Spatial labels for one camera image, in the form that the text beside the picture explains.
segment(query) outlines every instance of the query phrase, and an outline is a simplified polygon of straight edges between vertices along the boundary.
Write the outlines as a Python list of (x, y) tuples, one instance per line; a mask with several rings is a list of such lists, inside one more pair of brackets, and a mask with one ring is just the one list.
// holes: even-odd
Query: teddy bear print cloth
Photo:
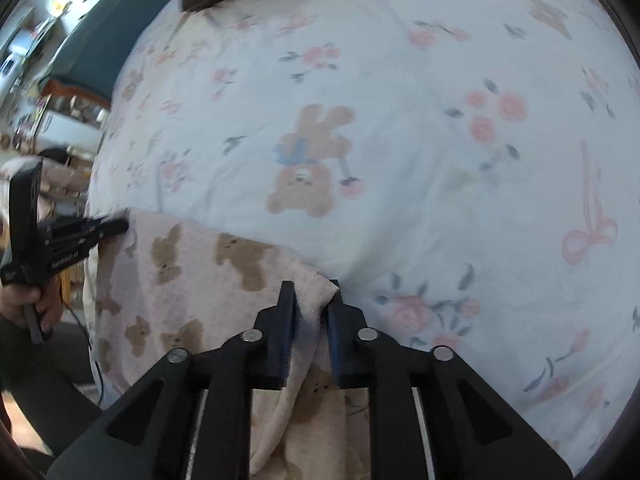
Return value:
[(254, 393), (251, 472), (264, 480), (364, 475), (347, 446), (348, 406), (321, 338), (320, 313), (337, 287), (281, 248), (157, 213), (127, 216), (129, 231), (98, 248), (93, 358), (112, 397), (173, 348), (204, 352), (251, 328), (277, 303), (282, 281), (293, 280), (300, 318), (289, 378), (281, 392)]
[[(599, 2), (179, 8), (120, 73), (89, 213), (291, 250), (370, 326), (455, 348), (580, 470), (640, 377), (640, 72)], [(157, 355), (180, 330), (198, 340), (180, 305), (200, 292), (175, 283)]]

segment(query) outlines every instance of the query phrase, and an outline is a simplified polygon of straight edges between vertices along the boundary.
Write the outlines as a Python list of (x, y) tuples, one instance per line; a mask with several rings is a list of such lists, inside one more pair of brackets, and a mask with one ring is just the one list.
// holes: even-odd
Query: pink ribbon print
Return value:
[(586, 231), (571, 231), (562, 238), (562, 257), (570, 265), (579, 264), (592, 245), (613, 245), (618, 238), (618, 224), (602, 214), (600, 206), (600, 167), (594, 160), (596, 175), (591, 178), (587, 143), (581, 139), (582, 150), (582, 210)]

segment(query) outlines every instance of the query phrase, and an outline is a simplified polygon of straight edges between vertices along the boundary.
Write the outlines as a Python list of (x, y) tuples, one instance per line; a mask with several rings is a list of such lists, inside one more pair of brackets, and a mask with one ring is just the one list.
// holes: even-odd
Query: dark sleeve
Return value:
[(28, 333), (2, 316), (0, 374), (4, 387), (55, 456), (102, 415), (100, 408), (49, 363)]

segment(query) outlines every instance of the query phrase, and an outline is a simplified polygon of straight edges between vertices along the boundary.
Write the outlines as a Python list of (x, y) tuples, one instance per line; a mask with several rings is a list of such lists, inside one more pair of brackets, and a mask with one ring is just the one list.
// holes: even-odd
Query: bed sheet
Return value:
[(577, 472), (640, 376), (639, 123), (597, 0), (173, 0), (118, 79), (89, 212), (293, 250)]

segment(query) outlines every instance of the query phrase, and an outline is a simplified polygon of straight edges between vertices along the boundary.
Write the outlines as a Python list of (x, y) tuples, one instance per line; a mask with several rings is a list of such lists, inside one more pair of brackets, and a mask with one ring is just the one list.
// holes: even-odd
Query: beige towel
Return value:
[(251, 328), (259, 310), (277, 303), (282, 281), (292, 280), (300, 319), (289, 380), (281, 392), (254, 395), (251, 473), (362, 478), (359, 456), (351, 452), (347, 463), (344, 394), (320, 337), (320, 314), (336, 287), (283, 248), (156, 213), (127, 215), (129, 231), (100, 246), (95, 276), (94, 357), (111, 383), (122, 393), (171, 348), (218, 348)]

